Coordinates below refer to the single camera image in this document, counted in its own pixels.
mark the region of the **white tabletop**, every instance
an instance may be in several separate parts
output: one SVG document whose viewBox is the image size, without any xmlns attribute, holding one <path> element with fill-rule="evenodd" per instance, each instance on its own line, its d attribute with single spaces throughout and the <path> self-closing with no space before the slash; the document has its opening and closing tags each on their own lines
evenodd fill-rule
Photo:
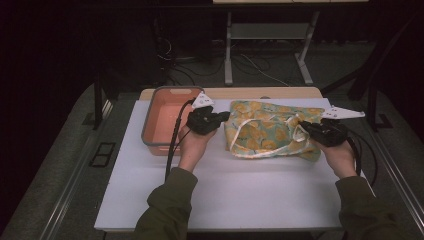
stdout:
<svg viewBox="0 0 424 240">
<path fill-rule="evenodd" d="M 329 108 L 325 98 L 266 99 L 286 106 Z M 231 100 L 215 100 L 215 112 Z M 149 101 L 137 101 L 97 216 L 95 228 L 132 231 L 147 197 L 164 181 L 166 156 L 153 156 L 141 140 Z M 341 228 L 338 180 L 324 155 L 245 160 L 225 150 L 223 126 L 209 142 L 194 174 L 189 231 L 293 231 Z M 175 156 L 173 165 L 178 163 Z"/>
</svg>

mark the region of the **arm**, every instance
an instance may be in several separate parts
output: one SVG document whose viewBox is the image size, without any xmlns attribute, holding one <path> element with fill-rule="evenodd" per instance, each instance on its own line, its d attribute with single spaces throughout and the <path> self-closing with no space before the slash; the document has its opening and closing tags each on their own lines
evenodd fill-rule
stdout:
<svg viewBox="0 0 424 240">
<path fill-rule="evenodd" d="M 365 178 L 356 175 L 352 149 L 347 142 L 325 147 L 313 141 L 340 178 L 336 187 L 341 199 L 339 218 L 351 239 L 409 239 L 396 223 L 394 214 L 378 200 Z"/>
<path fill-rule="evenodd" d="M 138 220 L 133 239 L 186 238 L 191 195 L 197 183 L 192 172 L 216 132 L 202 136 L 188 131 L 189 128 L 184 126 L 178 135 L 181 141 L 178 167 L 173 168 L 166 182 L 150 194 L 147 199 L 149 208 Z"/>
</svg>

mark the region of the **floral fabric bag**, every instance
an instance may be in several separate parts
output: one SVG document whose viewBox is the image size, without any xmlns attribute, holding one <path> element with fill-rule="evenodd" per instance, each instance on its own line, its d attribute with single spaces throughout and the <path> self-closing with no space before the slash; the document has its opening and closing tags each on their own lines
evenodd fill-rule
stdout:
<svg viewBox="0 0 424 240">
<path fill-rule="evenodd" d="M 247 159 L 293 155 L 316 161 L 321 151 L 298 123 L 319 123 L 323 112 L 322 108 L 233 101 L 224 124 L 228 150 Z"/>
</svg>

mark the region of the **orange plastic container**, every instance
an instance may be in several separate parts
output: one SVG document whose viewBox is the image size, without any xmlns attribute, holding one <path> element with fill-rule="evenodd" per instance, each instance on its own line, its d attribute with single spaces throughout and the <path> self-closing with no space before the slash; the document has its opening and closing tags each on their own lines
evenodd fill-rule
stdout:
<svg viewBox="0 0 424 240">
<path fill-rule="evenodd" d="M 196 98 L 202 91 L 201 87 L 193 86 L 160 87 L 153 92 L 141 133 L 143 143 L 147 145 L 153 155 L 168 155 L 175 122 L 181 107 L 188 100 Z M 191 105 L 187 105 L 181 117 L 180 128 L 186 124 L 188 113 L 191 111 Z"/>
</svg>

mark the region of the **olive green sleeve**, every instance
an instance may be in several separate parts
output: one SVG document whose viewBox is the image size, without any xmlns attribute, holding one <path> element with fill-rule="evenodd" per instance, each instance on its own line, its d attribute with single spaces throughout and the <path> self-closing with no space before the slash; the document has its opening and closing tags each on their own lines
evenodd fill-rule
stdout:
<svg viewBox="0 0 424 240">
<path fill-rule="evenodd" d="M 390 208 L 374 196 L 366 179 L 343 178 L 336 186 L 341 199 L 339 218 L 349 239 L 410 239 Z"/>
<path fill-rule="evenodd" d="M 196 183 L 192 173 L 173 168 L 166 182 L 147 199 L 149 208 L 138 220 L 133 239 L 186 239 Z"/>
</svg>

